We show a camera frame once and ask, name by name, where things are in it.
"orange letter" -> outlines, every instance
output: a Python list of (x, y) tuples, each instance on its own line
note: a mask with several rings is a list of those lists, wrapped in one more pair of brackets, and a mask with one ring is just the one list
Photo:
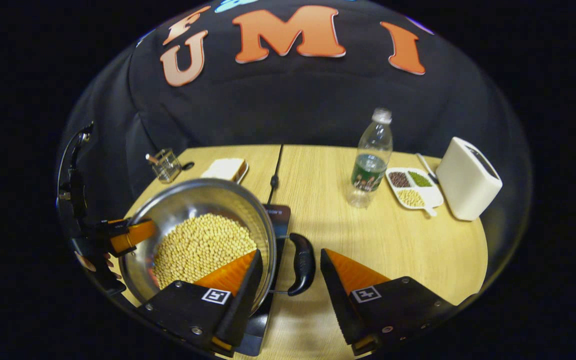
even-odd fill
[(382, 21), (379, 24), (388, 29), (392, 38), (394, 53), (388, 58), (390, 64), (414, 75), (424, 75), (426, 68), (419, 62), (419, 53), (415, 43), (419, 40), (417, 35), (392, 23)]
[(302, 43), (297, 52), (304, 57), (339, 58), (346, 49), (339, 45), (333, 17), (337, 9), (326, 6), (302, 6), (288, 22), (283, 22), (267, 10), (256, 10), (232, 19), (241, 27), (241, 52), (235, 56), (240, 64), (256, 62), (268, 57), (270, 52), (261, 47), (260, 37), (282, 57), (288, 54), (299, 34)]
[(159, 59), (164, 64), (164, 77), (168, 84), (173, 87), (180, 87), (197, 79), (199, 73), (204, 69), (204, 37), (206, 35), (208, 35), (208, 31), (203, 30), (185, 41), (184, 44), (190, 48), (190, 66), (184, 71), (180, 71), (177, 64), (179, 45), (169, 48), (161, 55)]
[(208, 9), (210, 9), (210, 6), (204, 6), (201, 9), (193, 12), (192, 14), (189, 14), (185, 18), (182, 18), (181, 20), (174, 23), (174, 25), (168, 28), (170, 32), (168, 33), (168, 37), (162, 45), (170, 43), (174, 39), (178, 38), (179, 35), (187, 32), (188, 29), (190, 29), (190, 24), (194, 23), (195, 21), (197, 21), (197, 19), (199, 19), (200, 13), (205, 12)]

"round table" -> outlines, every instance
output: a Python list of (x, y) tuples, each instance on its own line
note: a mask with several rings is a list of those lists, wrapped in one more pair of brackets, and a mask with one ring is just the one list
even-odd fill
[[(181, 164), (194, 162), (171, 184), (154, 180), (126, 213), (132, 216), (148, 199), (171, 185), (199, 178), (218, 158), (244, 158), (249, 170), (240, 182), (264, 203), (270, 194), (280, 145), (237, 145), (188, 148), (178, 156)], [(319, 269), (321, 250), (345, 255), (395, 279), (409, 276), (452, 305), (482, 289), (488, 265), (486, 235), (480, 219), (456, 219), (444, 202), (435, 207), (436, 217), (423, 210), (405, 209), (386, 180), (366, 209), (351, 207), (345, 199), (356, 148), (284, 145), (279, 167), (279, 186), (272, 204), (291, 209), (288, 231), (307, 237), (315, 250), (317, 273), (306, 292), (297, 296), (276, 294), (272, 299), (261, 353), (236, 359), (354, 359), (334, 313)], [(426, 157), (431, 169), (441, 159)], [(423, 170), (411, 153), (393, 152), (388, 167)], [(292, 285), (295, 248), (283, 249), (276, 289)], [(119, 262), (112, 258), (114, 269)], [(129, 289), (123, 292), (135, 306), (142, 304)]]

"bread slice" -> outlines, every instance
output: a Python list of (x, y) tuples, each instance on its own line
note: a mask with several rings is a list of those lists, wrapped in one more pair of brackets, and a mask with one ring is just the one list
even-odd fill
[(201, 174), (202, 178), (216, 178), (238, 182), (246, 172), (246, 160), (239, 158), (217, 159), (210, 164), (208, 170)]

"pot handle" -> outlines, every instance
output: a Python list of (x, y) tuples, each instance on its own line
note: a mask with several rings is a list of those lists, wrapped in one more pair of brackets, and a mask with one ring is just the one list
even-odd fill
[(313, 284), (315, 279), (315, 271), (317, 266), (315, 264), (315, 251), (313, 250), (313, 244), (306, 239), (303, 235), (297, 233), (290, 233), (288, 236), (290, 240), (294, 243), (294, 284), (285, 293), (288, 296), (299, 295), (302, 292), (308, 290)]

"glass cup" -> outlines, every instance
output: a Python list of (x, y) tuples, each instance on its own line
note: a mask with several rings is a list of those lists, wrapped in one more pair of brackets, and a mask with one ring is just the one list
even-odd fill
[(158, 180), (164, 184), (170, 184), (181, 173), (181, 164), (172, 152), (172, 148), (164, 148), (155, 155), (157, 163), (152, 164)]

